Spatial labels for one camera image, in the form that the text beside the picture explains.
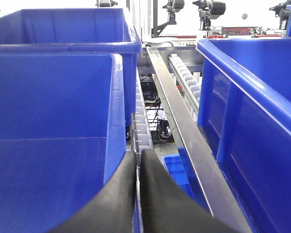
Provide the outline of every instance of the metal guide rail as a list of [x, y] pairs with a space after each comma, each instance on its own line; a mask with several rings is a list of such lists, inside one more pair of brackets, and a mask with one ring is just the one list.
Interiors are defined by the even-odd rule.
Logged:
[[219, 169], [202, 133], [194, 123], [158, 48], [147, 48], [155, 85], [178, 147], [184, 146], [211, 214], [242, 233], [252, 230]]
[[176, 54], [171, 54], [168, 61], [172, 73], [175, 75], [177, 81], [179, 82], [180, 86], [183, 88], [186, 96], [188, 97], [191, 106], [197, 113], [199, 109], [198, 99], [200, 98], [200, 85], [194, 79], [193, 75], [185, 66], [181, 58], [178, 57]]

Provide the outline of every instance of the small blue crate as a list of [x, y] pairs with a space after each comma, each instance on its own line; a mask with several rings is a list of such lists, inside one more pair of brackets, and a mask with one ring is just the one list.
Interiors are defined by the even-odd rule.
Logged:
[[162, 162], [167, 169], [169, 175], [174, 181], [186, 192], [190, 198], [194, 199], [193, 193], [185, 173], [179, 154], [169, 154], [162, 157]]

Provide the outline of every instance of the wire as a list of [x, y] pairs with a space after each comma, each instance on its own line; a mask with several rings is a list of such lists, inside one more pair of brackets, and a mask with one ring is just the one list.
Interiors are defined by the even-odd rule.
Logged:
[[213, 27], [213, 29], [215, 29], [215, 28], [222, 28], [222, 27], [224, 27], [224, 26], [216, 26], [216, 27]]

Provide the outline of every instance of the white wall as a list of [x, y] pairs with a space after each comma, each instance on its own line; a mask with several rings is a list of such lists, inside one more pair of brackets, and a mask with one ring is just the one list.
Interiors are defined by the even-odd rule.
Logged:
[[[226, 12], [216, 20], [212, 20], [212, 26], [239, 27], [257, 26], [277, 29], [279, 28], [279, 18], [275, 18], [275, 13], [269, 11], [270, 7], [276, 6], [286, 0], [217, 0], [225, 2]], [[167, 4], [167, 0], [159, 1], [159, 24], [167, 21], [168, 14], [162, 6]], [[194, 35], [199, 29], [198, 7], [192, 5], [193, 0], [185, 0], [184, 8], [176, 13], [177, 25], [169, 25], [162, 34], [182, 34]], [[247, 19], [242, 19], [243, 14], [248, 14]]]
[[[115, 0], [119, 6], [126, 6], [126, 0]], [[177, 25], [169, 25], [162, 35], [195, 35], [199, 29], [200, 21], [198, 7], [192, 5], [194, 0], [185, 0], [184, 8], [176, 13]], [[226, 3], [226, 12], [216, 20], [212, 20], [213, 26], [262, 26], [263, 28], [276, 29], [279, 27], [279, 19], [275, 13], [268, 9], [284, 2], [285, 0], [221, 0]], [[168, 0], [159, 0], [159, 24], [167, 21], [168, 14], [165, 9]], [[2, 11], [11, 11], [21, 8], [58, 8], [58, 7], [94, 7], [96, 0], [0, 0]], [[242, 15], [248, 14], [248, 19], [243, 20]]]

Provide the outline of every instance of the metal rail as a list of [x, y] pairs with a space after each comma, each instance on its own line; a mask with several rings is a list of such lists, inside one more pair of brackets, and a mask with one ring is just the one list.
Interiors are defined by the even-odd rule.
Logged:
[[159, 50], [150, 47], [147, 48], [147, 52], [157, 76], [154, 80], [155, 85], [161, 96], [175, 142], [185, 147], [211, 214], [239, 232], [251, 233], [244, 213], [174, 85]]
[[186, 94], [186, 96], [190, 100], [190, 103], [193, 105], [194, 110], [196, 112], [198, 112], [199, 103], [198, 103], [196, 97], [194, 96], [193, 91], [190, 89], [189, 85], [184, 80], [185, 77], [182, 75], [182, 73], [180, 71], [180, 68], [184, 68], [183, 67], [184, 64], [183, 64], [182, 67], [177, 67], [177, 64], [175, 63], [175, 60], [173, 59], [173, 57], [170, 56], [169, 57], [169, 66], [171, 67], [171, 70], [172, 70], [173, 74], [175, 74], [177, 81], [179, 82], [179, 84], [181, 85], [181, 87], [184, 89], [184, 93]]
[[[203, 71], [204, 57], [195, 49], [195, 46], [157, 47], [156, 49], [158, 49], [166, 64], [168, 63], [168, 57], [176, 53], [181, 57], [190, 72]], [[143, 48], [142, 52], [138, 54], [138, 72], [140, 75], [155, 73], [146, 48]]]

